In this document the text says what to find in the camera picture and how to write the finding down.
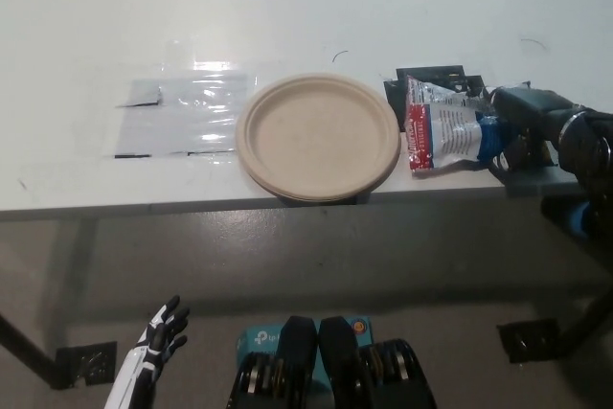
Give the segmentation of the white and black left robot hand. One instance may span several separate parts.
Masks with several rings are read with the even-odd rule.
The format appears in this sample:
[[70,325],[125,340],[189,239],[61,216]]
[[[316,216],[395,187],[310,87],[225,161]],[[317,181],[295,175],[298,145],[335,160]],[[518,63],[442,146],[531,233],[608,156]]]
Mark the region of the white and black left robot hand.
[[170,298],[149,320],[135,346],[128,351],[106,400],[105,409],[152,408],[157,382],[165,365],[188,338],[190,309],[181,298]]

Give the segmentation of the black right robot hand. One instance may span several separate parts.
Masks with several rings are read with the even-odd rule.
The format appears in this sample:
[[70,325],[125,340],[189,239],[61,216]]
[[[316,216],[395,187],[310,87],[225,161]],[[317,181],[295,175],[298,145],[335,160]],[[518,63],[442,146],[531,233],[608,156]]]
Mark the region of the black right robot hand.
[[560,132],[584,111],[553,91],[524,86],[499,87],[490,101],[505,124],[506,145],[492,162],[492,170],[503,175],[550,167],[550,149],[558,147]]

